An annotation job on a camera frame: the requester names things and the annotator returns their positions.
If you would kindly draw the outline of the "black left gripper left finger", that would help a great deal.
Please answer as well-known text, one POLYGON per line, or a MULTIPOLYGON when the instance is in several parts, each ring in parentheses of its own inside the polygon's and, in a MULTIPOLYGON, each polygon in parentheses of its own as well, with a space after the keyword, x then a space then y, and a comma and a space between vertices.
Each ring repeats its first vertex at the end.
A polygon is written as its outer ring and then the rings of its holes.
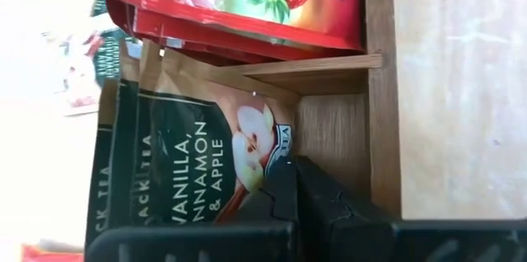
POLYGON ((297 182, 291 159, 222 223, 112 229, 91 244, 89 262, 278 262, 296 259, 297 182))

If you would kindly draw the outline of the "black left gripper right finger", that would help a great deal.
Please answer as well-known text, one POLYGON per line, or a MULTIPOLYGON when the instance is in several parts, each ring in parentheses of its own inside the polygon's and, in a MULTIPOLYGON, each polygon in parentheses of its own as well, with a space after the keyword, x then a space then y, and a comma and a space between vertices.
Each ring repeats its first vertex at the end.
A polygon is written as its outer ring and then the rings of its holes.
POLYGON ((526 221, 404 220, 297 157, 305 257, 332 262, 526 262, 526 221))

